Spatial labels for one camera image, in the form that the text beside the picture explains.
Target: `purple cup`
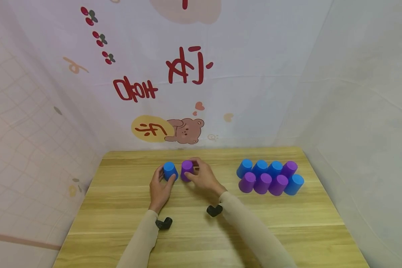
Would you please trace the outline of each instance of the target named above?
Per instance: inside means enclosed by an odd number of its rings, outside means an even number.
[[[272,195],[279,196],[283,194],[283,191],[288,183],[289,180],[286,178],[285,175],[278,175],[275,180],[272,180],[272,183],[269,186],[268,190]]]
[[[297,169],[298,165],[294,161],[288,161],[284,164],[280,174],[286,176],[286,178],[290,178],[295,174]]]
[[[241,192],[248,194],[252,191],[255,181],[256,176],[252,172],[247,172],[238,183],[238,187],[240,188]]]
[[[182,181],[189,182],[190,180],[185,176],[185,172],[194,173],[194,165],[191,161],[185,160],[182,162],[182,172],[180,173],[180,177]]]
[[[262,173],[259,179],[256,181],[255,186],[253,189],[258,194],[266,194],[268,192],[268,188],[271,185],[272,178],[268,173]]]

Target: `white backdrop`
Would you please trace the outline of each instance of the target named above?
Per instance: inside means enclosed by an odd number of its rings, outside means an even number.
[[[296,144],[370,265],[402,267],[402,0],[7,0],[0,26],[97,152]]]

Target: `yellow circle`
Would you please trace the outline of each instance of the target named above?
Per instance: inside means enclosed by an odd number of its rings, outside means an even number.
[[[169,122],[151,115],[141,115],[134,119],[131,131],[137,138],[147,142],[164,142],[165,137],[175,134]]]

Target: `table top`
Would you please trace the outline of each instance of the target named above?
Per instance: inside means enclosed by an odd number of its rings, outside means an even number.
[[[367,268],[305,154],[298,147],[215,150],[161,150],[107,153],[66,237],[54,268],[115,268],[149,203],[149,183],[159,165],[199,156],[218,180],[268,226],[300,268]],[[241,160],[295,161],[305,184],[297,195],[275,197],[238,189]],[[159,219],[171,217],[159,231],[149,267],[260,267],[253,253],[223,216],[210,217],[217,198],[177,180]]]

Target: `sleeve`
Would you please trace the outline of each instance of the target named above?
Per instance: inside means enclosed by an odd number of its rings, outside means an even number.
[[[296,268],[280,241],[261,220],[230,192],[220,196],[223,216],[234,226],[263,268]]]
[[[146,268],[150,251],[156,244],[158,214],[148,210],[137,227],[116,268]]]

